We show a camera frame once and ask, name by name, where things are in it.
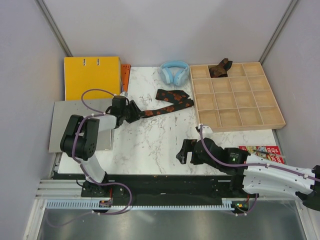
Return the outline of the black orange floral tie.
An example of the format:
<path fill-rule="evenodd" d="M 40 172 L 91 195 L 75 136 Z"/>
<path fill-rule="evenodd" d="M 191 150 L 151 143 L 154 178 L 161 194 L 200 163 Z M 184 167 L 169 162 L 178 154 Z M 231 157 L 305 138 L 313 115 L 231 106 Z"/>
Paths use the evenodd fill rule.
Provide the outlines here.
<path fill-rule="evenodd" d="M 164 90 L 158 89 L 156 93 L 156 100 L 171 103 L 171 105 L 155 110 L 145 110 L 139 113 L 141 119 L 151 118 L 159 115 L 173 113 L 193 107 L 194 101 L 183 90 Z"/>

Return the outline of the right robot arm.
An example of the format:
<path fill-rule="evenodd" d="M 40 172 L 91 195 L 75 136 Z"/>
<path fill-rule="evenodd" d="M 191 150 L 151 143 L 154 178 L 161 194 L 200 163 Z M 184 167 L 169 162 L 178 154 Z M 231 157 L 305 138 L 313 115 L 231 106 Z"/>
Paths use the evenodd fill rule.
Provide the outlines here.
<path fill-rule="evenodd" d="M 260 196 L 292 197 L 312 210 L 320 209 L 320 167 L 301 168 L 269 161 L 236 147 L 222 148 L 207 137 L 184 139 L 176 158 L 186 164 L 209 165 L 232 176 L 229 191 L 235 197 L 244 193 Z"/>

